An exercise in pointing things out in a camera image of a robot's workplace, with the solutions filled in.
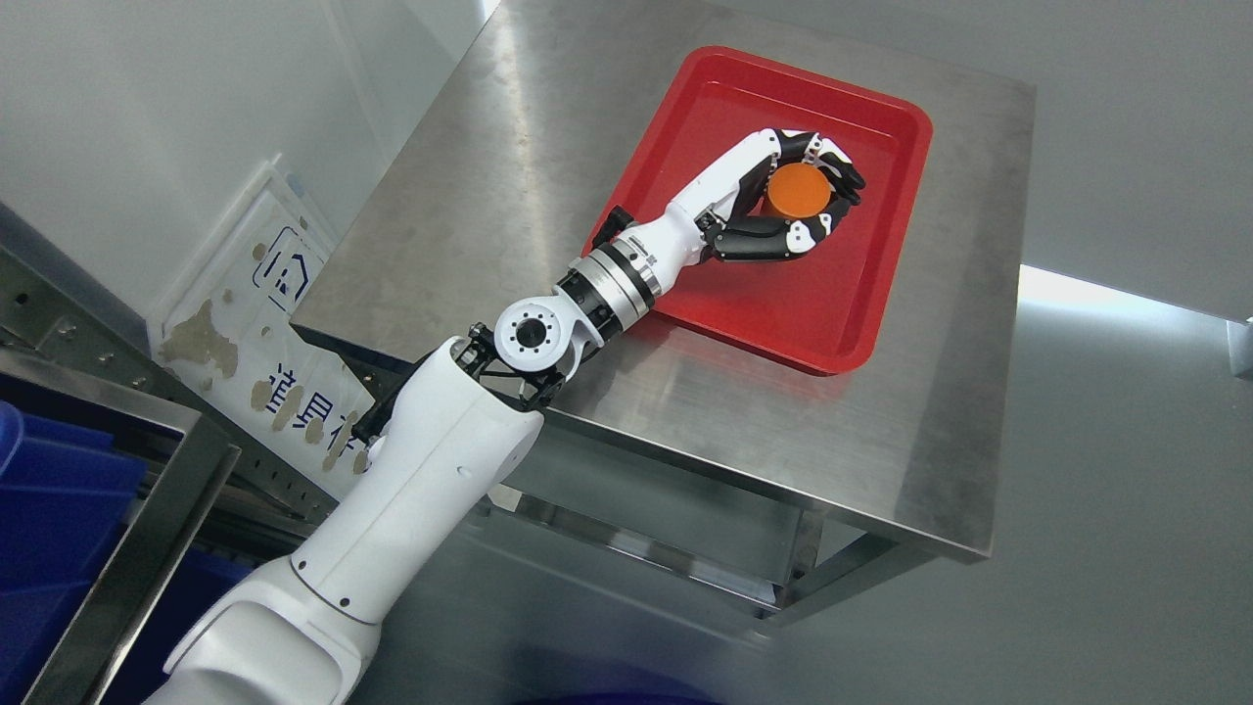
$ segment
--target blue plastic bin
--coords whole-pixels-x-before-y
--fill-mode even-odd
[[[0,702],[25,694],[122,532],[144,463],[0,401]]]

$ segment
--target stainless steel table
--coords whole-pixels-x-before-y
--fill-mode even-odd
[[[413,361],[548,291],[678,65],[710,44],[897,95],[931,116],[875,356],[853,373],[814,378],[645,318],[563,391],[554,412],[801,507],[811,528],[824,515],[867,532],[773,586],[762,602],[771,614],[788,607],[779,617],[811,614],[933,555],[986,558],[1030,85],[694,1],[506,1],[293,322],[348,356]]]

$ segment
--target robotic arm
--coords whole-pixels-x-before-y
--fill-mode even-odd
[[[774,169],[809,163],[831,197],[808,218],[751,215]],[[591,352],[652,309],[684,265],[709,255],[803,255],[831,234],[865,187],[851,159],[813,131],[763,129],[707,167],[638,224],[615,208],[586,257],[550,296],[510,304],[495,331],[476,323],[415,367],[355,433],[382,436],[368,472],[292,556],[218,601],[165,662],[149,702],[343,702],[370,665],[383,617],[486,492],[530,451],[548,406]],[[506,372],[489,371],[502,366]],[[515,377],[502,399],[482,377]]]

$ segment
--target orange object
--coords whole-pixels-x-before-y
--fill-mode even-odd
[[[774,170],[766,184],[762,213],[798,219],[817,215],[831,200],[831,185],[818,167],[784,164]]]

